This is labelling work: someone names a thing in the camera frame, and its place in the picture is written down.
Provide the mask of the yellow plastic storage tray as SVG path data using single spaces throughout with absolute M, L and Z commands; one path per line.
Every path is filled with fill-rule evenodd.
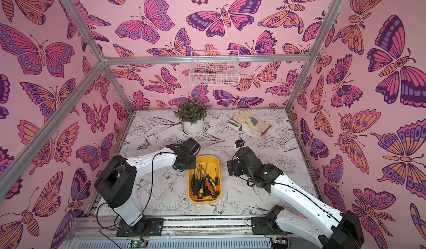
M 213 155 L 197 156 L 190 166 L 189 199 L 195 204 L 210 204 L 221 197 L 220 165 Z

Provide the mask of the orange handled screwdriver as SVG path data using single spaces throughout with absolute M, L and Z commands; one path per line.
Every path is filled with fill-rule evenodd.
M 205 167 L 203 167 L 202 165 L 200 166 L 201 170 L 204 173 L 204 177 L 205 177 L 205 188 L 207 189 L 207 193 L 209 194 L 210 197 L 212 197 L 213 199 L 217 198 L 217 191 L 215 190 L 216 187 L 216 183 L 213 180 L 213 178 L 207 173 L 207 170 Z

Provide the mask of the black yellow Deli screwdriver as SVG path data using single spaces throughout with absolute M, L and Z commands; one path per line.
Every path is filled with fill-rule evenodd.
M 197 191 L 199 190 L 199 179 L 198 179 L 198 171 L 199 171 L 199 166 L 197 166 L 197 168 L 195 169 L 192 179 L 191 179 L 191 190 L 192 191 Z

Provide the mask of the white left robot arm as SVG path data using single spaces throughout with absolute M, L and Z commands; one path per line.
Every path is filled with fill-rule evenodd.
M 200 144 L 189 138 L 143 156 L 125 158 L 116 155 L 97 178 L 95 189 L 129 227 L 134 227 L 141 224 L 144 217 L 143 210 L 132 198 L 135 182 L 161 168 L 172 167 L 177 171 L 195 169 L 200 149 Z

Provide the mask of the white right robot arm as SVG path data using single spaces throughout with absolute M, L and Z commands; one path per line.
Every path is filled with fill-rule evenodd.
M 249 147 L 237 149 L 227 168 L 229 175 L 245 175 L 249 187 L 264 189 L 302 214 L 276 205 L 266 216 L 251 220 L 254 231 L 264 227 L 271 233 L 290 232 L 321 249 L 360 249 L 364 244 L 361 221 L 354 212 L 341 212 L 315 198 L 275 165 L 262 163 Z

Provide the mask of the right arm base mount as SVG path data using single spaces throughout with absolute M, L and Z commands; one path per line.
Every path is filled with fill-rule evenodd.
M 266 215 L 255 216 L 250 219 L 251 229 L 254 235 L 284 235 L 277 224 L 278 214 L 284 210 L 284 207 L 275 205 Z

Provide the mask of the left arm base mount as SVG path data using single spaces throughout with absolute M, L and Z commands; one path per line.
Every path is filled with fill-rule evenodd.
M 119 223 L 116 231 L 117 237 L 157 237 L 162 235 L 164 218 L 142 218 L 134 226 L 129 226 L 124 220 Z

